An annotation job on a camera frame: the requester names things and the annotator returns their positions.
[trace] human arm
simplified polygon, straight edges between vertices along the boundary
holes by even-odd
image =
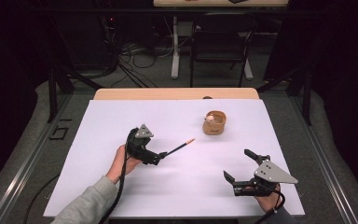
[[[97,183],[71,201],[56,216],[52,223],[98,223],[104,213],[112,205],[117,196],[116,183],[118,182],[124,164],[125,147],[117,149],[115,158],[106,175],[103,175]],[[135,166],[141,163],[134,158],[127,159],[126,175]]]
[[[280,185],[276,188],[277,191],[281,190]],[[271,211],[275,207],[279,206],[282,203],[281,197],[278,193],[272,192],[269,196],[266,197],[255,197],[258,204],[260,205],[261,209],[265,213]],[[286,211],[286,209],[282,206],[271,216],[266,219],[268,224],[298,224],[299,222],[296,221],[290,214]]]

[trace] black curtain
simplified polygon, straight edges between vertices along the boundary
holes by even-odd
[[[0,172],[34,112],[35,87],[48,79],[25,18],[15,1],[0,1]]]
[[[153,0],[117,0],[117,8],[152,8]],[[155,47],[153,17],[148,15],[115,16],[117,27],[122,35],[135,40],[145,47]]]
[[[323,10],[334,2],[291,0],[289,10]],[[333,37],[318,57],[312,89],[323,97],[337,150],[358,180],[358,1],[339,2],[350,4],[350,8],[337,27],[330,27]],[[299,67],[325,23],[324,18],[283,20],[265,79],[280,77]]]

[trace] pen tip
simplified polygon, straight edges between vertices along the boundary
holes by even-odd
[[[193,138],[193,139],[191,139],[191,140],[188,140],[188,141],[186,142],[186,144],[190,144],[190,143],[192,143],[194,140],[196,140],[196,139]]]

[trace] human hand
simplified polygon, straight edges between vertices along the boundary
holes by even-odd
[[[278,184],[275,189],[277,191],[280,191],[281,186]],[[256,197],[255,196],[255,199],[257,200],[257,202],[260,205],[261,209],[263,209],[263,211],[265,213],[267,213],[271,209],[275,208],[276,206],[278,206],[282,202],[280,195],[277,194],[276,192],[272,192],[269,196],[265,196],[265,197]]]
[[[106,177],[108,177],[114,184],[118,182],[121,176],[121,170],[123,168],[124,164],[124,154],[126,153],[125,146],[121,146],[117,149],[115,158],[113,159],[112,166],[110,167],[109,171],[106,174]],[[135,158],[129,157],[126,162],[126,174],[129,174],[133,169],[135,169],[135,166],[141,163],[142,161],[136,160]]]

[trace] table leg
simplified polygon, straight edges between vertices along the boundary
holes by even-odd
[[[249,64],[248,60],[246,60],[246,64],[245,64],[245,75],[246,75],[246,80],[248,81],[253,80],[253,73],[252,73],[251,65]]]
[[[179,78],[179,48],[178,48],[178,20],[173,17],[173,59],[171,78]]]

